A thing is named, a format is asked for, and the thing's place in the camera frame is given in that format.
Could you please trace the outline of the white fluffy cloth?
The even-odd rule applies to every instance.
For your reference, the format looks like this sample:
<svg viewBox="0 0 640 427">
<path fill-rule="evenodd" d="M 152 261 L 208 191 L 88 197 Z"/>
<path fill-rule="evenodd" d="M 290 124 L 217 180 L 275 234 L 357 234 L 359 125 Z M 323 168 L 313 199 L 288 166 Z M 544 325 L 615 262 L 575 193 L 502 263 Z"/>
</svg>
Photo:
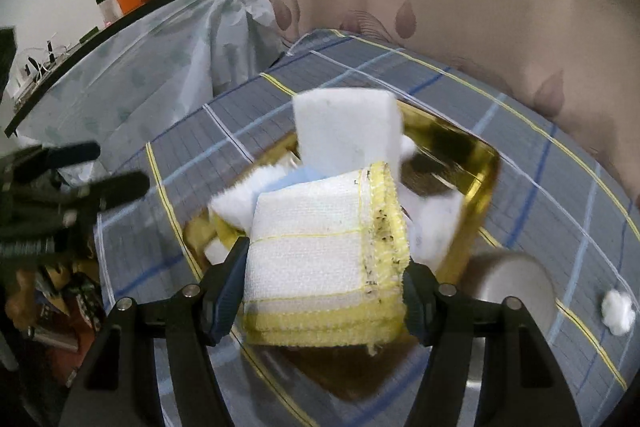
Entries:
<svg viewBox="0 0 640 427">
<path fill-rule="evenodd" d="M 217 215 L 233 228 L 249 232 L 259 195 L 287 174 L 288 169 L 282 166 L 257 167 L 240 181 L 214 194 L 209 199 L 207 209 L 211 215 Z"/>
</svg>

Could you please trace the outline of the white yellow towel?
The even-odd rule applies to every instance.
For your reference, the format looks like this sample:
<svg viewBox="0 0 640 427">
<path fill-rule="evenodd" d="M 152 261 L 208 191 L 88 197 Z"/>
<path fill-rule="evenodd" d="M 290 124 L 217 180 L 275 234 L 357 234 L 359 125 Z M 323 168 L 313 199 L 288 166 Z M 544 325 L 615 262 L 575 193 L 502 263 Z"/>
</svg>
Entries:
<svg viewBox="0 0 640 427">
<path fill-rule="evenodd" d="M 383 161 L 257 199 L 242 329 L 249 343 L 385 345 L 404 329 L 410 248 Z"/>
</svg>

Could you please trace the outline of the light blue fluffy cloth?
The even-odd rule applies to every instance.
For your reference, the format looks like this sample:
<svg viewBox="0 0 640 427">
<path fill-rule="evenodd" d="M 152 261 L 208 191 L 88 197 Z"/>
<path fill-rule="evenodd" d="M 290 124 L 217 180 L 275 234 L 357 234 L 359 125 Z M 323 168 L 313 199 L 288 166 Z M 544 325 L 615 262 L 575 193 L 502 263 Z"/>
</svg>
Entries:
<svg viewBox="0 0 640 427">
<path fill-rule="evenodd" d="M 322 174 L 305 166 L 273 165 L 260 167 L 254 176 L 253 205 L 260 195 L 277 192 L 292 185 L 314 182 L 324 179 Z"/>
</svg>

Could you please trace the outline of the white cloth front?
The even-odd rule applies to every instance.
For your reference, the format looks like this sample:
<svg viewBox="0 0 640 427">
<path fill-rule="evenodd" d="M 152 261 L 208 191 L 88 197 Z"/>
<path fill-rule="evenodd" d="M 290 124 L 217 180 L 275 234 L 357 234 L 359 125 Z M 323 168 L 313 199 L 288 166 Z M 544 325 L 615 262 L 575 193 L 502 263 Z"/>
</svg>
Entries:
<svg viewBox="0 0 640 427">
<path fill-rule="evenodd" d="M 203 254 L 210 265 L 221 265 L 228 257 L 229 248 L 215 235 L 204 247 Z"/>
</svg>

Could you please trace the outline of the red white star cloth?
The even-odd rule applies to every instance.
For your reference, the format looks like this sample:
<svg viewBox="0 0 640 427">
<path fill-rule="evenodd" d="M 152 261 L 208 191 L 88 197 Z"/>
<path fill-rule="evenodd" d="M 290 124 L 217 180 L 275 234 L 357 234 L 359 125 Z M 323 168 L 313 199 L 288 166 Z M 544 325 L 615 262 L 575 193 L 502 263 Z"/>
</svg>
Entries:
<svg viewBox="0 0 640 427">
<path fill-rule="evenodd" d="M 450 190 L 420 196 L 405 185 L 399 185 L 398 199 L 405 213 L 411 258 L 436 272 L 457 232 L 463 195 Z"/>
</svg>

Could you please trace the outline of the stainless steel bowl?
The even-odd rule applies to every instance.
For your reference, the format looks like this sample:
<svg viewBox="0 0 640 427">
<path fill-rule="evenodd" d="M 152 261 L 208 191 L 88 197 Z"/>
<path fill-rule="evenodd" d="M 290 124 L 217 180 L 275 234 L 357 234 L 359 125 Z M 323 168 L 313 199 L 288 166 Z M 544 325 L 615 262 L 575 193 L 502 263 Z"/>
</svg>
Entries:
<svg viewBox="0 0 640 427">
<path fill-rule="evenodd" d="M 533 256 L 498 248 L 475 254 L 460 279 L 462 291 L 473 298 L 501 303 L 509 296 L 521 300 L 538 329 L 546 335 L 555 319 L 555 290 L 550 275 Z M 458 426 L 473 426 L 480 399 L 485 339 L 474 338 L 468 379 Z"/>
</svg>

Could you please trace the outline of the white bottle on shelf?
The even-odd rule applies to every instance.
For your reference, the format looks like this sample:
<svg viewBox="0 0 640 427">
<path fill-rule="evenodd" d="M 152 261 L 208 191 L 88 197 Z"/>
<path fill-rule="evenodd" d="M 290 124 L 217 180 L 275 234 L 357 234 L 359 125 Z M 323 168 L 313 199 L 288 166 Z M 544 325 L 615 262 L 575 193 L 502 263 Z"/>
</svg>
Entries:
<svg viewBox="0 0 640 427">
<path fill-rule="evenodd" d="M 114 24 L 122 16 L 116 0 L 96 0 L 96 6 L 101 12 L 105 26 Z"/>
</svg>

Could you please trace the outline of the grey plaid table cover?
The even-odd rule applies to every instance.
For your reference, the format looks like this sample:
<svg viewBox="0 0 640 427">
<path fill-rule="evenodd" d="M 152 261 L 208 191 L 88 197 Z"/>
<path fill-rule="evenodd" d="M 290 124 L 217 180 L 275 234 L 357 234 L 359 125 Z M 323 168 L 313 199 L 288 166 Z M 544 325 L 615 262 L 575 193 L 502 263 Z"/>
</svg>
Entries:
<svg viewBox="0 0 640 427">
<path fill-rule="evenodd" d="M 546 267 L 558 295 L 549 333 L 555 358 L 582 422 L 609 421 L 631 399 L 639 368 L 638 332 L 616 337 L 600 315 L 610 289 L 639 290 L 634 202 L 555 124 L 513 98 L 431 58 L 336 30 L 306 35 L 264 75 L 217 96 L 128 160 L 152 186 L 96 228 L 104 303 L 162 299 L 193 282 L 178 226 L 292 130 L 294 93 L 344 86 L 390 90 L 498 150 L 498 183 L 474 246 L 525 251 Z"/>
</svg>

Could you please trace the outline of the red gold tin box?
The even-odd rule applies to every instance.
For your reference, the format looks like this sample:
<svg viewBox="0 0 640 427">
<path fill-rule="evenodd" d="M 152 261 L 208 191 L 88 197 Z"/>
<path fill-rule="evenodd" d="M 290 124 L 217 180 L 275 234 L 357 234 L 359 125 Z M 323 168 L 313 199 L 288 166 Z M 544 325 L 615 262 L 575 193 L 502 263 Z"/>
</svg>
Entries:
<svg viewBox="0 0 640 427">
<path fill-rule="evenodd" d="M 494 191 L 500 169 L 497 151 L 474 134 L 462 130 L 444 118 L 403 101 L 398 101 L 405 135 L 416 142 L 416 153 L 402 161 L 401 183 L 420 196 L 420 203 L 454 196 L 463 196 L 459 218 L 445 251 L 428 264 L 441 282 L 458 283 L 472 253 L 475 236 L 480 231 Z M 293 165 L 299 162 L 295 130 L 286 132 L 283 138 L 259 153 L 257 164 L 243 168 L 233 181 L 244 181 L 255 169 L 263 165 Z M 435 232 L 445 231 L 445 225 L 436 225 L 435 217 L 426 217 L 424 211 L 402 207 L 419 229 L 434 225 Z M 422 251 L 426 239 L 420 230 Z M 203 207 L 184 225 L 186 247 L 194 254 L 200 268 L 221 262 L 205 260 L 205 251 L 215 245 L 216 256 L 230 251 L 241 232 Z M 369 398 L 381 388 L 384 379 L 399 369 L 399 363 L 408 357 L 409 349 L 416 344 L 408 333 L 402 333 L 388 347 L 382 347 L 379 355 L 366 355 L 365 347 L 331 348 L 278 348 L 286 361 L 292 362 L 303 374 L 320 387 L 348 402 Z"/>
</svg>

